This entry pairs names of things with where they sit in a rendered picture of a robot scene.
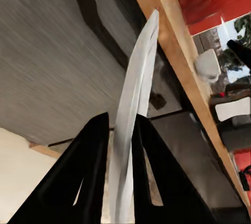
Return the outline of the electric kettle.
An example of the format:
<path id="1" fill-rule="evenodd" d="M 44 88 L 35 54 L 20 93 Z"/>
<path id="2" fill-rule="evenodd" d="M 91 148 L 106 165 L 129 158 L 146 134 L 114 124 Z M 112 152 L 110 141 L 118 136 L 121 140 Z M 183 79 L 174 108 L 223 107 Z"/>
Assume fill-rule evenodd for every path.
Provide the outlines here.
<path id="1" fill-rule="evenodd" d="M 243 171 L 238 170 L 237 175 L 244 191 L 251 191 L 251 166 L 247 166 Z"/>

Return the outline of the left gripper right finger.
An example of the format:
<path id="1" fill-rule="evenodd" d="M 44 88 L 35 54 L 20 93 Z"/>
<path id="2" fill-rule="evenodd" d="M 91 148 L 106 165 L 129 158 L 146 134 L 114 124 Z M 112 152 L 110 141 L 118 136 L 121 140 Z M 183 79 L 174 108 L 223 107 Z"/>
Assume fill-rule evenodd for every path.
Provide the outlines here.
<path id="1" fill-rule="evenodd" d="M 145 148 L 163 207 L 151 202 Z M 150 119 L 136 114 L 132 135 L 135 224 L 219 224 Z"/>

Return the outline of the saucer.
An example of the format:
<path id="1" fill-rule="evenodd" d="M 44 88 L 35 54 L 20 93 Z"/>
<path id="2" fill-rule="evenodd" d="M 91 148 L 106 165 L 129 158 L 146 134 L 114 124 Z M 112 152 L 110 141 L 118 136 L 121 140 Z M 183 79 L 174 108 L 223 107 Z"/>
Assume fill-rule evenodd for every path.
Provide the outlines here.
<path id="1" fill-rule="evenodd" d="M 132 51 L 117 112 L 109 166 L 111 224 L 126 224 L 133 193 L 132 135 L 136 114 L 147 117 L 156 46 L 159 11 L 154 9 Z"/>

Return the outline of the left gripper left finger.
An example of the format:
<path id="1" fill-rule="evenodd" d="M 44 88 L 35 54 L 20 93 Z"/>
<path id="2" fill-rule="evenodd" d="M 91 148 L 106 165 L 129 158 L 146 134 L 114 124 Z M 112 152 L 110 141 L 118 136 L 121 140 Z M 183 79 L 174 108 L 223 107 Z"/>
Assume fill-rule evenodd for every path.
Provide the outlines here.
<path id="1" fill-rule="evenodd" d="M 7 224 L 100 224 L 109 114 L 91 118 Z"/>

